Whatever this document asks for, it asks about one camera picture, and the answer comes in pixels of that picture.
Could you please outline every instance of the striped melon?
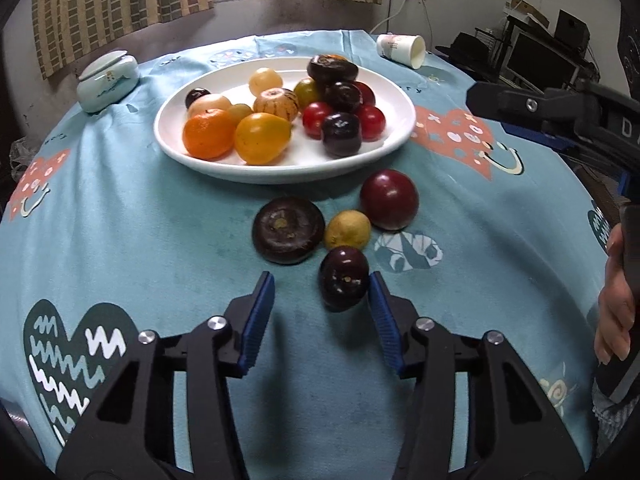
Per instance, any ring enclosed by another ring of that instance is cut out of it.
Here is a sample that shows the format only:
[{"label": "striped melon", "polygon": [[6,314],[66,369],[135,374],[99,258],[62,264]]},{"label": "striped melon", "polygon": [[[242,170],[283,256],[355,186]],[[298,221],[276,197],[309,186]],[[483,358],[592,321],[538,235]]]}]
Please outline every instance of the striped melon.
[{"label": "striped melon", "polygon": [[298,98],[286,88],[272,88],[262,92],[254,103],[254,112],[281,117],[291,122],[298,115]]}]

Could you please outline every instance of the dark purple tomato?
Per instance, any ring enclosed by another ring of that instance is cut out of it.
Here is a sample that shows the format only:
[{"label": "dark purple tomato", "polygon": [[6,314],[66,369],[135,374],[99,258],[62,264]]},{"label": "dark purple tomato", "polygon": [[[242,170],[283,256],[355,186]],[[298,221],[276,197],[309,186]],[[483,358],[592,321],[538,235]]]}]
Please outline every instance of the dark purple tomato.
[{"label": "dark purple tomato", "polygon": [[355,81],[358,66],[346,59],[322,54],[311,58],[306,72],[316,83],[326,86],[336,81]]},{"label": "dark purple tomato", "polygon": [[354,247],[336,247],[322,260],[318,283],[327,309],[343,312],[360,303],[369,290],[369,263]]},{"label": "dark purple tomato", "polygon": [[324,100],[337,112],[354,113],[362,104],[362,93],[353,83],[338,81],[324,90]]},{"label": "dark purple tomato", "polygon": [[252,240],[265,260],[292,265],[306,260],[322,241],[324,217],[306,198],[271,200],[254,219]]},{"label": "dark purple tomato", "polygon": [[210,93],[209,90],[205,90],[204,88],[194,88],[187,94],[187,97],[185,97],[184,105],[188,110],[196,99],[200,99],[203,95],[209,95]]},{"label": "dark purple tomato", "polygon": [[412,180],[396,170],[371,175],[360,189],[360,209],[370,222],[385,231],[398,231],[415,218],[420,206]]},{"label": "dark purple tomato", "polygon": [[351,156],[358,153],[362,146],[359,118],[343,112],[325,118],[322,122],[322,143],[331,155]]}]

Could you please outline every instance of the computer monitor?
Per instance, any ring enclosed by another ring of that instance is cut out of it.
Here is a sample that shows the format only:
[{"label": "computer monitor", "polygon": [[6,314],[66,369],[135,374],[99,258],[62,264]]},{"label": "computer monitor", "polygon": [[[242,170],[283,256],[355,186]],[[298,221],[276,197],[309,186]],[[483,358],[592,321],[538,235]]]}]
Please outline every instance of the computer monitor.
[{"label": "computer monitor", "polygon": [[539,92],[573,84],[580,70],[552,47],[525,32],[517,35],[505,67]]}]

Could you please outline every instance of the white plate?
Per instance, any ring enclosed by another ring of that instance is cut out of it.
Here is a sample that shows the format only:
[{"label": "white plate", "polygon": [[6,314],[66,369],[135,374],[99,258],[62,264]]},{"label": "white plate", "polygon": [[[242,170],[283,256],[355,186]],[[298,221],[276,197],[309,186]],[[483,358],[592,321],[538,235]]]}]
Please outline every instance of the white plate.
[{"label": "white plate", "polygon": [[276,166],[249,166],[236,152],[215,162],[199,160],[187,154],[182,143],[182,128],[187,120],[184,99],[193,88],[206,88],[211,93],[224,94],[233,104],[254,104],[248,81],[261,67],[273,68],[293,89],[307,77],[308,57],[275,57],[255,59],[210,72],[180,88],[167,99],[154,121],[154,135],[162,150],[171,158],[192,170],[224,180],[249,184],[293,184],[311,182],[349,173],[397,150],[411,136],[415,126],[415,107],[397,85],[380,74],[360,68],[358,81],[371,87],[376,106],[386,117],[386,129],[377,142],[363,142],[360,152],[345,158],[328,155],[320,140],[306,136],[300,116],[293,122],[291,142]]}]

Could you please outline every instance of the tablecloth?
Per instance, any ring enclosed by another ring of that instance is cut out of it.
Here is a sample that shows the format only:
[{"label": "tablecloth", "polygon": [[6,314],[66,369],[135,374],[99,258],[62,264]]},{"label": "tablecloth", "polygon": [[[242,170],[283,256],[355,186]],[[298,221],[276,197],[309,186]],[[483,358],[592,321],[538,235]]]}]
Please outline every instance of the tablecloth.
[{"label": "tablecloth", "polygon": [[[407,92],[418,117],[410,142],[356,173],[292,186],[217,180],[156,144],[156,112],[190,80],[243,60],[323,52]],[[276,302],[257,365],[229,384],[251,478],[390,478],[411,381],[385,367],[366,306],[343,314],[321,306],[324,249],[281,267],[250,238],[271,198],[308,197],[328,221],[357,207],[363,180],[385,167],[411,176],[421,204],[403,232],[374,232],[371,270],[452,332],[504,332],[590,458],[606,223],[557,155],[468,113],[468,76],[431,54],[417,71],[382,59],[362,31],[227,41],[152,60],[141,73],[130,95],[99,114],[69,110],[0,223],[0,396],[22,406],[49,466],[139,330],[189,332],[270,270]],[[463,465],[466,443],[464,377],[458,386],[452,468]],[[175,407],[178,464],[188,468],[184,398]]]}]

